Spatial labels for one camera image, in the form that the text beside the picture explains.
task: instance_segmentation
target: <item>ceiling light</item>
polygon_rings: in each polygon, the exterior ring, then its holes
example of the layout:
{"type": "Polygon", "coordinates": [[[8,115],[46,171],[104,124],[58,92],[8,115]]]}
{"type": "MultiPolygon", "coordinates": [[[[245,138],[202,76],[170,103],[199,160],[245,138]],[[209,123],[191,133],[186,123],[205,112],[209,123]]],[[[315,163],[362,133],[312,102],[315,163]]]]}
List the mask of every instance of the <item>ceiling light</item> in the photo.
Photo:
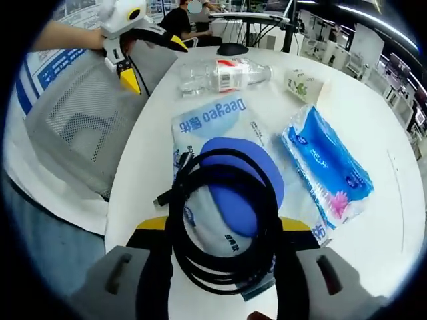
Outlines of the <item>ceiling light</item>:
{"type": "Polygon", "coordinates": [[[345,6],[343,6],[343,5],[339,5],[338,7],[339,7],[340,9],[347,10],[347,11],[352,12],[352,13],[356,13],[356,14],[358,14],[358,15],[361,15],[361,16],[363,16],[363,17],[365,17],[365,18],[368,18],[368,19],[371,19],[371,20],[373,20],[373,21],[377,22],[378,24],[380,24],[380,25],[382,25],[383,27],[387,28],[387,29],[388,29],[388,30],[390,30],[391,32],[393,32],[393,33],[397,34],[398,36],[400,36],[403,40],[405,40],[405,41],[406,41],[406,42],[408,42],[411,46],[413,46],[416,50],[418,50],[418,47],[416,46],[416,44],[415,44],[411,39],[409,39],[407,36],[405,36],[405,35],[404,35],[403,33],[401,33],[399,30],[397,30],[397,29],[393,28],[391,25],[389,25],[389,24],[385,23],[385,22],[384,22],[384,21],[382,21],[382,20],[379,20],[379,18],[375,18],[375,17],[373,17],[373,16],[371,16],[371,15],[369,15],[369,14],[365,13],[365,12],[362,12],[362,11],[359,11],[359,10],[355,10],[355,9],[353,9],[353,8],[345,7],[345,6]]]}
{"type": "Polygon", "coordinates": [[[380,5],[378,4],[377,0],[374,0],[374,6],[378,10],[378,13],[381,14],[381,8],[380,8],[380,5]]]}

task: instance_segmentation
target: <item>bottle label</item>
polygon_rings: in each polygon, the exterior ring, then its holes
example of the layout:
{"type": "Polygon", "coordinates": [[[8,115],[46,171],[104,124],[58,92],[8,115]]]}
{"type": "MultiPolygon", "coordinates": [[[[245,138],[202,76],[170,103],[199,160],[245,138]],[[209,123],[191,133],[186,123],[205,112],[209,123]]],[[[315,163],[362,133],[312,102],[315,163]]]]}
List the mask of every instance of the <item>bottle label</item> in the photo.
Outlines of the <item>bottle label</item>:
{"type": "Polygon", "coordinates": [[[248,66],[239,58],[218,59],[216,65],[220,92],[243,89],[248,85],[248,66]]]}

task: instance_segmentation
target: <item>desk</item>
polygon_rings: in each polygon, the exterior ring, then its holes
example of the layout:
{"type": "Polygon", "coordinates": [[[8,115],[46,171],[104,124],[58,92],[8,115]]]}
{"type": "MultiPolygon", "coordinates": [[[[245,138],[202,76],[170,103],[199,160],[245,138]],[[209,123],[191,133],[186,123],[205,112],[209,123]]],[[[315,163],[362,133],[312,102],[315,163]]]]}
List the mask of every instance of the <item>desk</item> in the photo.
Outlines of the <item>desk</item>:
{"type": "MultiPolygon", "coordinates": [[[[109,203],[107,251],[125,245],[141,221],[167,215],[153,200],[173,179],[171,118],[216,99],[220,94],[182,98],[178,66],[200,57],[215,57],[216,48],[190,49],[180,55],[152,93],[121,157],[109,203]]],[[[309,59],[263,49],[244,56],[274,67],[262,90],[248,89],[242,97],[274,133],[281,133],[302,104],[284,91],[284,71],[300,68],[331,81],[318,109],[336,130],[350,153],[369,172],[375,192],[367,210],[337,228],[329,244],[360,275],[372,296],[391,297],[418,257],[424,238],[424,195],[420,172],[410,144],[381,96],[351,77],[309,59]]],[[[257,309],[276,316],[276,289],[244,303],[240,296],[216,296],[196,287],[173,259],[169,295],[170,319],[245,319],[257,309]]]]}
{"type": "MultiPolygon", "coordinates": [[[[256,47],[263,49],[272,49],[274,51],[281,51],[285,40],[286,31],[275,27],[274,24],[269,26],[269,23],[251,24],[250,33],[258,35],[262,30],[262,35],[267,32],[256,47]]],[[[246,22],[242,20],[230,19],[215,19],[211,23],[211,30],[213,35],[221,37],[222,42],[236,42],[243,43],[246,34],[246,22]]],[[[300,54],[304,36],[301,33],[295,33],[292,37],[290,53],[294,55],[300,54]]]]}

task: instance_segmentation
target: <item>blue stripe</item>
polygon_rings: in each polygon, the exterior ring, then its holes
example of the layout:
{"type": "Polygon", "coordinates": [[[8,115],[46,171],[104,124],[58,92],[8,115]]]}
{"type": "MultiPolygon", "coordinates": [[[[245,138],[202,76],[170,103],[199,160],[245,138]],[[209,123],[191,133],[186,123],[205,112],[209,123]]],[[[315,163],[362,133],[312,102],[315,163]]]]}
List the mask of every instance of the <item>blue stripe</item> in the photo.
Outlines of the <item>blue stripe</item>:
{"type": "Polygon", "coordinates": [[[31,76],[31,74],[30,74],[30,72],[29,72],[28,62],[27,62],[27,60],[26,60],[26,59],[24,60],[24,69],[25,69],[25,72],[26,72],[26,74],[27,74],[27,76],[28,76],[29,84],[31,85],[31,88],[33,88],[33,91],[34,91],[34,93],[35,93],[36,98],[40,98],[40,94],[39,94],[39,92],[38,92],[37,88],[35,87],[35,84],[34,84],[33,78],[32,78],[32,76],[31,76]]]}
{"type": "Polygon", "coordinates": [[[28,96],[25,93],[24,86],[22,85],[20,79],[16,80],[16,92],[18,94],[18,101],[21,104],[22,110],[24,110],[25,114],[27,115],[33,105],[29,101],[28,96]]]}

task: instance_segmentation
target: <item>pink flower print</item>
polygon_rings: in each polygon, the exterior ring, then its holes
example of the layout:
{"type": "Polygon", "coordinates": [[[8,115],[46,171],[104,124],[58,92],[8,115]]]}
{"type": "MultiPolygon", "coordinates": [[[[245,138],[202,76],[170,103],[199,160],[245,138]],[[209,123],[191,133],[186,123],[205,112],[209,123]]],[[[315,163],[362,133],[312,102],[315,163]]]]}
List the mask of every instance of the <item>pink flower print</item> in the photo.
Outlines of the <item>pink flower print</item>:
{"type": "Polygon", "coordinates": [[[337,192],[334,196],[329,194],[329,201],[332,207],[332,213],[337,219],[342,218],[342,214],[348,205],[347,193],[343,191],[337,192]]]}

